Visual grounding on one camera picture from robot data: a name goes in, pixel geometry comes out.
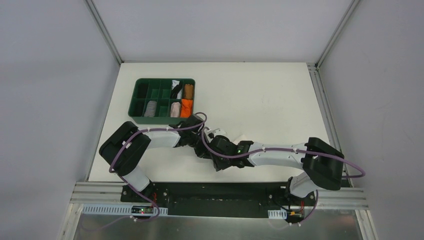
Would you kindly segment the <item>pink underwear navy trim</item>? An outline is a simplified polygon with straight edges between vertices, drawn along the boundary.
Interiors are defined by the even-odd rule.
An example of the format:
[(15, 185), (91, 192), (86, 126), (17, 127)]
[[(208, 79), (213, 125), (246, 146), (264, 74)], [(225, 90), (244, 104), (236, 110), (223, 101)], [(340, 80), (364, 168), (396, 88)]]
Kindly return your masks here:
[(170, 114), (169, 116), (171, 118), (179, 118), (181, 115), (181, 103), (180, 102), (173, 102), (170, 105)]

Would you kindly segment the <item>green compartment tray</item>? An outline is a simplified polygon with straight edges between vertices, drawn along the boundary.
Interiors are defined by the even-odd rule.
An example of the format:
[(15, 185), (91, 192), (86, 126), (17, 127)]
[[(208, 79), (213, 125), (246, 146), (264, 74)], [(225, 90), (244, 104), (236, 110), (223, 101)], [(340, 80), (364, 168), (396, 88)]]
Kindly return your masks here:
[[(171, 104), (180, 102), (182, 99), (171, 99), (172, 80), (183, 82), (182, 99), (184, 85), (194, 85), (194, 96), (192, 113), (194, 112), (194, 98), (196, 82), (192, 78), (139, 78), (135, 81), (133, 92), (130, 98), (128, 116), (140, 125), (173, 125), (187, 118), (170, 117)], [(157, 101), (156, 113), (154, 117), (144, 117), (144, 112), (149, 101)]]

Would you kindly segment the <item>white underwear pink trim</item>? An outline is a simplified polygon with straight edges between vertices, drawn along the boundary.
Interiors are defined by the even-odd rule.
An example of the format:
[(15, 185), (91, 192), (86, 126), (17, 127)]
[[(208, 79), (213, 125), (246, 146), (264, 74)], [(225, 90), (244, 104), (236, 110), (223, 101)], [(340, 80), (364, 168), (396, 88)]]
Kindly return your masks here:
[(237, 145), (241, 141), (248, 141), (248, 140), (249, 140), (249, 138), (245, 134), (242, 134), (242, 135), (236, 137), (232, 142)]

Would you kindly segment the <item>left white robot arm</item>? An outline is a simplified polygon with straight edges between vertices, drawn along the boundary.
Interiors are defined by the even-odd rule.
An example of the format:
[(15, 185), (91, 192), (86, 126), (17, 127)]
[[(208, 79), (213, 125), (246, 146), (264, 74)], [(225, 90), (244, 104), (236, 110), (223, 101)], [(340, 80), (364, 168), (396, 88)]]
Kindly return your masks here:
[(109, 172), (132, 186), (134, 197), (144, 203), (153, 195), (153, 183), (139, 166), (145, 152), (157, 148), (195, 148), (206, 120), (206, 116), (192, 114), (177, 124), (146, 129), (126, 121), (101, 145), (98, 153), (109, 164)]

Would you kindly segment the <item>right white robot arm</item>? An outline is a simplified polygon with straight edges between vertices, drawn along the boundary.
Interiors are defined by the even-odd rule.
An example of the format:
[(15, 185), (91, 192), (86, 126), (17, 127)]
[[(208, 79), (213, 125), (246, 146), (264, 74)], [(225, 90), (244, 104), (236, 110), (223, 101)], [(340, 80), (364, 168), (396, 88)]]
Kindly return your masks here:
[(317, 137), (306, 143), (272, 145), (251, 140), (238, 144), (222, 135), (202, 142), (210, 152), (217, 171), (229, 167), (280, 166), (301, 170), (290, 177), (284, 190), (284, 200), (296, 205), (316, 190), (338, 191), (342, 186), (344, 155)]

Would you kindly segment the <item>orange rolled cloth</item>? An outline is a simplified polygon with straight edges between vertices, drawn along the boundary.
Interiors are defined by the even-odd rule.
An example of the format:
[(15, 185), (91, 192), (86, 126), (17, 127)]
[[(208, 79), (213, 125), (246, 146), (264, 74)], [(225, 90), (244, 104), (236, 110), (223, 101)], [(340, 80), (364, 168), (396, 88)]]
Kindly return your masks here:
[(192, 115), (193, 110), (193, 100), (192, 99), (182, 99), (181, 100), (181, 110), (180, 117), (188, 118)]

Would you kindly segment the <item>black white rolled cloth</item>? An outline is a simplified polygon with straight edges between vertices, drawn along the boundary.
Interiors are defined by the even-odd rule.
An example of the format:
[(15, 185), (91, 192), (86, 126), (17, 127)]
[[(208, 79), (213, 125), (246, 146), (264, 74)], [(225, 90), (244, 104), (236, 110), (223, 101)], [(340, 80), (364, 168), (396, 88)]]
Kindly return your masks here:
[(183, 82), (181, 80), (172, 80), (171, 83), (171, 99), (182, 99), (183, 96)]

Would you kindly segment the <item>grey striped rolled cloth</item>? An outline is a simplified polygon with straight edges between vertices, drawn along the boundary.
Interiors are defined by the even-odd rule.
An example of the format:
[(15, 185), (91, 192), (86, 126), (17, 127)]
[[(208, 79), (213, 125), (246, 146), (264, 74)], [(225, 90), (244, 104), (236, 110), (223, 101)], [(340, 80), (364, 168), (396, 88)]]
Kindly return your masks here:
[(158, 102), (155, 100), (150, 100), (145, 108), (144, 117), (154, 117), (156, 115), (156, 109), (157, 109)]

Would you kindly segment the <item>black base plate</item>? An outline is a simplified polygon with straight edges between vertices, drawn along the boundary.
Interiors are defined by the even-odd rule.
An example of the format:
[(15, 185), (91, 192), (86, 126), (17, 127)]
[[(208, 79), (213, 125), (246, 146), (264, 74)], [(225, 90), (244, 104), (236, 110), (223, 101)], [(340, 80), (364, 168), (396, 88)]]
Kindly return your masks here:
[(315, 194), (304, 198), (290, 195), (286, 182), (153, 182), (137, 193), (128, 185), (121, 202), (156, 203), (171, 216), (266, 218), (271, 210), (299, 212), (312, 207)]

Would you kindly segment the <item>right side aluminium rail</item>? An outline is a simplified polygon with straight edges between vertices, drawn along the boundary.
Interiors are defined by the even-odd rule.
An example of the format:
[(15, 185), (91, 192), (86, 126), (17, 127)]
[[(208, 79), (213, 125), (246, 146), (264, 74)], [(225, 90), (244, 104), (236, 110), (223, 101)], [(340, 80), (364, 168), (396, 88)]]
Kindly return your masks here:
[(334, 123), (330, 103), (327, 97), (327, 92), (325, 90), (323, 81), (320, 76), (320, 72), (316, 65), (312, 62), (307, 62), (306, 66), (308, 68), (315, 96), (318, 101), (319, 109), (329, 139), (329, 144), (342, 153), (343, 151), (340, 145), (339, 137), (336, 132), (336, 126)]

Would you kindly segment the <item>aluminium rail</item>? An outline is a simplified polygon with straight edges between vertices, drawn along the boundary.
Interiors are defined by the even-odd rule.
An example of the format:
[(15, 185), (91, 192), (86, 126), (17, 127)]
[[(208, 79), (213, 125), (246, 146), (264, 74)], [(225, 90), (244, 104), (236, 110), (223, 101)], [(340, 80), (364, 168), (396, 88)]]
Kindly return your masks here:
[[(71, 204), (121, 204), (122, 182), (77, 182)], [(319, 190), (317, 208), (323, 210), (369, 210), (362, 188), (343, 187), (339, 191)]]
[(334, 123), (330, 103), (327, 97), (327, 92), (325, 90), (323, 81), (320, 76), (320, 72), (316, 65), (312, 62), (307, 62), (306, 66), (308, 68), (315, 96), (318, 101), (319, 109), (329, 139), (329, 144), (342, 153), (343, 151), (340, 145), (339, 137), (336, 132), (336, 126)]

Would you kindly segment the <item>aluminium front rail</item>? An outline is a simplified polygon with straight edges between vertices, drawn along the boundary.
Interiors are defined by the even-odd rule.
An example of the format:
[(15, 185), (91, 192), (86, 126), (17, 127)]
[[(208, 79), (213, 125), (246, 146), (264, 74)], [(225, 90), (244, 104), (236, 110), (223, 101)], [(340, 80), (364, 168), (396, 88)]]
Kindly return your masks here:
[[(77, 182), (71, 204), (121, 204), (122, 182)], [(362, 188), (343, 187), (339, 191), (319, 190), (317, 208), (323, 210), (369, 210)]]

